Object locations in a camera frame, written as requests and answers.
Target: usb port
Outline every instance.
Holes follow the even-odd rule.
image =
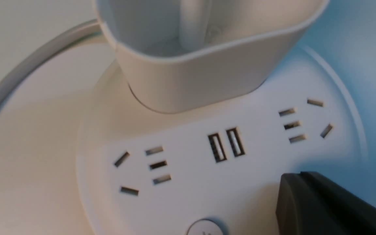
[[[233,155],[235,157],[244,155],[245,152],[237,128],[226,130],[226,132],[228,140],[230,141],[231,150],[233,150]]]
[[[218,133],[209,135],[209,141],[211,150],[213,151],[215,162],[219,163],[227,160]]]

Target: power strip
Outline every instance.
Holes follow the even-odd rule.
[[[320,171],[348,186],[327,167],[365,153],[353,100],[308,47],[256,91],[173,115],[140,104],[113,63],[79,132],[77,178],[97,235],[185,235],[201,219],[225,235],[278,234],[281,174]]]

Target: white cable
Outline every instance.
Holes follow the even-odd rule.
[[[0,82],[0,105],[5,98],[40,65],[66,49],[72,43],[98,32],[100,32],[100,26],[97,20],[87,21],[65,31],[34,51]]]

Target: round power strip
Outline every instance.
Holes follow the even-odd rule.
[[[283,173],[319,171],[352,192],[347,173],[367,160],[353,100],[307,47],[256,91],[172,115],[140,104],[114,62],[78,141],[79,191],[97,235],[215,235],[213,224],[224,235],[278,234]]]

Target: round button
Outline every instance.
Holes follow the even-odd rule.
[[[190,226],[187,235],[223,235],[223,231],[211,220],[198,220]]]

